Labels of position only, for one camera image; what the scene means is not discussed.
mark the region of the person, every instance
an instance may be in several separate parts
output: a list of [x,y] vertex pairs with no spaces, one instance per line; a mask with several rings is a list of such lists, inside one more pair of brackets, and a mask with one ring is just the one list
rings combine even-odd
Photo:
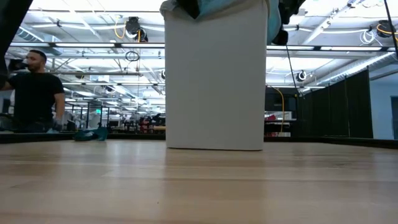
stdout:
[[[65,92],[61,80],[45,73],[47,56],[31,50],[26,56],[30,73],[19,73],[0,85],[0,90],[15,90],[14,118],[21,132],[47,132],[62,128]],[[55,104],[55,120],[52,106]]]

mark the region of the wooden floor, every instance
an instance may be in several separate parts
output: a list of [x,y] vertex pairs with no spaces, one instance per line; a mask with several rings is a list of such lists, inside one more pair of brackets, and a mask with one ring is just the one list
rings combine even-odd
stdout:
[[0,223],[398,223],[398,150],[163,141],[0,145]]

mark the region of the black partition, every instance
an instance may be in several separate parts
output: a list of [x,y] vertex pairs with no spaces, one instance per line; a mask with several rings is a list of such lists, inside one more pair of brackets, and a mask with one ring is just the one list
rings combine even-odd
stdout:
[[296,136],[373,138],[369,71],[301,96]]

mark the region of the black t-shirt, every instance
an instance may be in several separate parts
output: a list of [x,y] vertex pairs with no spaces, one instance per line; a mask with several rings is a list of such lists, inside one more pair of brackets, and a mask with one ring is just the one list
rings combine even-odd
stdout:
[[52,120],[54,94],[64,93],[61,80],[46,73],[23,73],[8,82],[15,89],[14,117],[22,124]]

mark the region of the wall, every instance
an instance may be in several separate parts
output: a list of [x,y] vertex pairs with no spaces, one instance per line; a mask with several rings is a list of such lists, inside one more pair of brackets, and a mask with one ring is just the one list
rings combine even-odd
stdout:
[[371,81],[373,136],[375,139],[394,139],[391,97],[398,96],[398,82]]

